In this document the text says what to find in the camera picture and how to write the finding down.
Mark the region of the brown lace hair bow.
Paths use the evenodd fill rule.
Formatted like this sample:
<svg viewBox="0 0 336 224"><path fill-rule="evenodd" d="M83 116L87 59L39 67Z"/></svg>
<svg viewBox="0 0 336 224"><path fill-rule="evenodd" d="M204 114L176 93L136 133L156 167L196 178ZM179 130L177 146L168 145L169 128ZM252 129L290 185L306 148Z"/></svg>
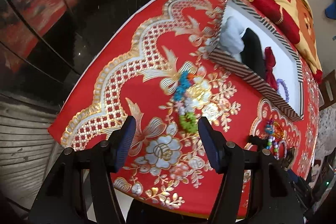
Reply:
<svg viewBox="0 0 336 224"><path fill-rule="evenodd" d="M291 147L285 151L284 157L279 160L281 167L285 170L290 169L294 161L295 148Z"/></svg>

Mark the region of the black thin scrunchie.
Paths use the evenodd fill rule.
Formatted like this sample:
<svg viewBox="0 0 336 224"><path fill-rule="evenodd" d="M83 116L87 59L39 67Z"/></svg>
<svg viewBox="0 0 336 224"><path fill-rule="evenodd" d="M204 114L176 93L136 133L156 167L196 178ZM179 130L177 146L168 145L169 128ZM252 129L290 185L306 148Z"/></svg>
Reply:
<svg viewBox="0 0 336 224"><path fill-rule="evenodd" d="M262 149L268 146L268 139L262 139L258 136L250 135L248 137L248 142L251 143L252 145L256 145L257 151L261 151Z"/></svg>

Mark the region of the red floral bedspread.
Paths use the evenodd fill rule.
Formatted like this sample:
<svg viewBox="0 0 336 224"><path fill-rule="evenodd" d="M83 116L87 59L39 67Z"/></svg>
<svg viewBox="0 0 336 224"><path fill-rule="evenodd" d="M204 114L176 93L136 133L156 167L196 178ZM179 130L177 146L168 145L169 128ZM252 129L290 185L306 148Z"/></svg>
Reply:
<svg viewBox="0 0 336 224"><path fill-rule="evenodd" d="M248 0L241 0L254 7ZM85 70L49 133L74 150L93 147L132 115L134 139L125 166L112 176L119 191L149 205L206 218L221 177L197 131L206 117L224 136L251 149L273 121L291 169L309 174L317 139L318 86L296 47L303 74L304 117L293 121L239 76L209 59L227 0L152 0L131 16Z"/></svg>

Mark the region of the striped white tray box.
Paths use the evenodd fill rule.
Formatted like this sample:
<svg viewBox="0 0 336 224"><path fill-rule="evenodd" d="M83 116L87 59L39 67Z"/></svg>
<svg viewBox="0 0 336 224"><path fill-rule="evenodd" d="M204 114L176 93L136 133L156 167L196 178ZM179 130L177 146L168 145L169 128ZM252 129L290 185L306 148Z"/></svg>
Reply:
<svg viewBox="0 0 336 224"><path fill-rule="evenodd" d="M221 26L232 16L245 28L250 28L259 38L261 51L270 47L275 57L276 65L273 75L276 79L285 82L289 99L285 99L286 92L272 88L266 80L256 72L243 64L230 53L220 48L220 35L222 29L218 29L216 39L210 44L209 59L232 73L239 76L264 97L268 98L288 118L300 121L304 117L303 74L299 54L291 47L290 43L276 30L274 25L261 16L254 7L241 0L227 0L223 11Z"/></svg>

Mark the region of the dark red satin bow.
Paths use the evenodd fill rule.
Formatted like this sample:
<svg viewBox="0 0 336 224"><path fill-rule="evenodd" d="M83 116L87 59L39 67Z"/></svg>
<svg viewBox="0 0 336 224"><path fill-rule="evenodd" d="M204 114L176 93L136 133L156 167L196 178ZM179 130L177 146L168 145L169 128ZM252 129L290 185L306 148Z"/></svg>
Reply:
<svg viewBox="0 0 336 224"><path fill-rule="evenodd" d="M277 81L273 74L273 68L276 65L276 59L274 57L271 47L265 48L265 80L274 90L278 90Z"/></svg>

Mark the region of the light blue fluffy scrunchie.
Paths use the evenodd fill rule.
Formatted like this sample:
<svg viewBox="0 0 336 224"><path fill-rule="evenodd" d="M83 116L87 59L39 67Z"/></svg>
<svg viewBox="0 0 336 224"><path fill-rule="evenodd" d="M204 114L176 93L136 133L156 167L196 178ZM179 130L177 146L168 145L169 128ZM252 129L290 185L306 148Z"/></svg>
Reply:
<svg viewBox="0 0 336 224"><path fill-rule="evenodd" d="M244 26L233 16L227 18L220 32L220 47L231 55L240 54L244 50L242 36Z"/></svg>

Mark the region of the wooden chair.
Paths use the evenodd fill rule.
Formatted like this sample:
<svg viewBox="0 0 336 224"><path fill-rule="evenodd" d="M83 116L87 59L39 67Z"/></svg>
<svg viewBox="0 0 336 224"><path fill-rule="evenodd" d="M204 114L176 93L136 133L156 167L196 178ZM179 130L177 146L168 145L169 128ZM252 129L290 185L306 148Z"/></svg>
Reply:
<svg viewBox="0 0 336 224"><path fill-rule="evenodd" d="M319 110L322 111L327 107L335 104L335 75L328 75L319 86L319 90L322 95L322 105Z"/></svg>

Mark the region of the red yellow patchwork blanket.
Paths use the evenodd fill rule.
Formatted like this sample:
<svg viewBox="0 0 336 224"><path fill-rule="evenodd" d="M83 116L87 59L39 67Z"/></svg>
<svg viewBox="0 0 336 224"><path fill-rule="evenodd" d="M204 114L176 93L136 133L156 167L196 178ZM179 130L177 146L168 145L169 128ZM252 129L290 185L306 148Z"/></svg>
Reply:
<svg viewBox="0 0 336 224"><path fill-rule="evenodd" d="M296 47L309 65L315 81L322 82L313 12L307 0L248 0Z"/></svg>

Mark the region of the blue hanging cloth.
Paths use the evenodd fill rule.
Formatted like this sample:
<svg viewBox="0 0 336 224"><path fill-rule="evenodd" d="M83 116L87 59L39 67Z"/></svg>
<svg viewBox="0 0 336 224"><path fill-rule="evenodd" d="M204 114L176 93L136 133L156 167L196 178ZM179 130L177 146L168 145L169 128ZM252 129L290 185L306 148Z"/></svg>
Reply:
<svg viewBox="0 0 336 224"><path fill-rule="evenodd" d="M325 16L329 19L336 20L336 1L325 9Z"/></svg>

